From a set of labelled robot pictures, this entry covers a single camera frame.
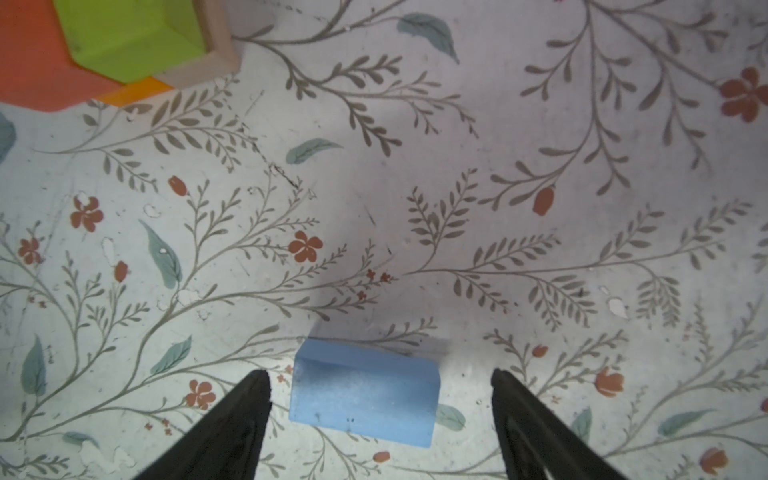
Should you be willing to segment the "red wood block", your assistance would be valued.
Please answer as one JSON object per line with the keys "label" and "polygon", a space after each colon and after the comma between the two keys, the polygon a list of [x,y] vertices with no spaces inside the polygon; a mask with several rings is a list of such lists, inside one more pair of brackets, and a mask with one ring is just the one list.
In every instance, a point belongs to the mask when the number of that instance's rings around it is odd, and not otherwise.
{"label": "red wood block", "polygon": [[56,112],[122,85],[71,58],[53,3],[1,2],[1,102]]}

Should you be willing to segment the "natural wood rectangular block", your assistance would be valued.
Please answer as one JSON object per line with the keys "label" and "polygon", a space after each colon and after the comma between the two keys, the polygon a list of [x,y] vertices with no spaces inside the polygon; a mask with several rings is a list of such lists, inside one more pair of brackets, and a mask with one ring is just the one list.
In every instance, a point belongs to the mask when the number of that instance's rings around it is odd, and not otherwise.
{"label": "natural wood rectangular block", "polygon": [[206,53],[180,66],[153,76],[176,89],[185,89],[238,73],[241,66],[230,30],[225,2],[221,0],[193,1],[201,27]]}

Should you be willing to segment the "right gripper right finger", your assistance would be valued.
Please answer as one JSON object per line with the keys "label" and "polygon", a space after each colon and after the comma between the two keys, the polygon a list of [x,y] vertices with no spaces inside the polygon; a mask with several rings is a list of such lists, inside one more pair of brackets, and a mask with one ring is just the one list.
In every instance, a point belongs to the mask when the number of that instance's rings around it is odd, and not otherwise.
{"label": "right gripper right finger", "polygon": [[510,372],[491,376],[492,412],[509,479],[624,480]]}

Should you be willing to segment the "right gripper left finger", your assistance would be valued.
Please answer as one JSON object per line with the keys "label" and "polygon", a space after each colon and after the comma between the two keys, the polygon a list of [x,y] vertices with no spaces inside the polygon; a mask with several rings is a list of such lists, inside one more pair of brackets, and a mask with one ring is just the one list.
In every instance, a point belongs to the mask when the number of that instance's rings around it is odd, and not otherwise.
{"label": "right gripper left finger", "polygon": [[139,479],[251,480],[272,403],[270,378],[253,370]]}

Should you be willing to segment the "orange yellow cylinder block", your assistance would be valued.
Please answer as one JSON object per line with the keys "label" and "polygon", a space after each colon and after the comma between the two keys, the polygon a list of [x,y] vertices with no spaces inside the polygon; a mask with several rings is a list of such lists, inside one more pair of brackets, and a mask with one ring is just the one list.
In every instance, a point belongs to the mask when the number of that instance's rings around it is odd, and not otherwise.
{"label": "orange yellow cylinder block", "polygon": [[164,82],[147,77],[138,82],[125,84],[108,94],[100,95],[96,100],[107,105],[124,107],[172,90],[173,87]]}

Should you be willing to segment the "green wood block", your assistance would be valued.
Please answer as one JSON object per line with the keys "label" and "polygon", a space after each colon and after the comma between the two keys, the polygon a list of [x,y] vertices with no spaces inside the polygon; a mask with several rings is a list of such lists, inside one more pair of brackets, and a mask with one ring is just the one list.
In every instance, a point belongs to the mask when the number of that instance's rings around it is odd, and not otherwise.
{"label": "green wood block", "polygon": [[206,53],[192,1],[58,0],[53,6],[73,61],[123,84]]}

